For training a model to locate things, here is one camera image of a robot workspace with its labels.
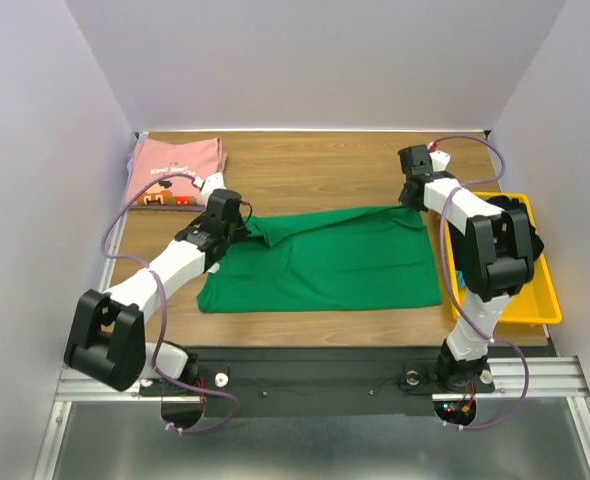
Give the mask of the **green t-shirt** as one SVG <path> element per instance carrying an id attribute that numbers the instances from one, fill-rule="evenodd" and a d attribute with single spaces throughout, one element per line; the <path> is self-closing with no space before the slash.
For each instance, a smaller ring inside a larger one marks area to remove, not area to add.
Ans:
<path id="1" fill-rule="evenodd" d="M 252 217 L 197 297 L 203 313 L 424 308 L 441 292 L 427 228 L 402 206 Z"/>

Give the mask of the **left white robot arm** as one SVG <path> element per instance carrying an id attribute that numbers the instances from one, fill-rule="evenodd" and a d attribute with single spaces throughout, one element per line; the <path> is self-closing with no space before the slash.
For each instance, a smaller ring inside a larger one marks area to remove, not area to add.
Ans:
<path id="1" fill-rule="evenodd" d="M 240 213 L 239 193 L 214 190 L 206 208 L 169 245 L 133 276 L 104 292 L 89 290 L 76 305 L 64 363 L 117 391 L 144 378 L 162 378 L 174 393 L 197 382 L 196 358 L 160 339 L 145 340 L 145 325 L 168 299 L 206 273 L 229 247 L 249 233 Z"/>

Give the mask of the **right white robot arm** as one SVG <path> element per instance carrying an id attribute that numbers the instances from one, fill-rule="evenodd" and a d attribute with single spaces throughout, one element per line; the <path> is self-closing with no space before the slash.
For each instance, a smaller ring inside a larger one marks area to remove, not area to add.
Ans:
<path id="1" fill-rule="evenodd" d="M 503 209 L 465 188 L 447 171 L 448 154 L 415 145 L 398 155 L 405 175 L 401 205 L 440 215 L 440 254 L 446 256 L 449 235 L 463 275 L 465 299 L 451 300 L 459 316 L 434 374 L 439 387 L 453 391 L 483 373 L 501 314 L 534 277 L 531 223 L 523 209 Z"/>

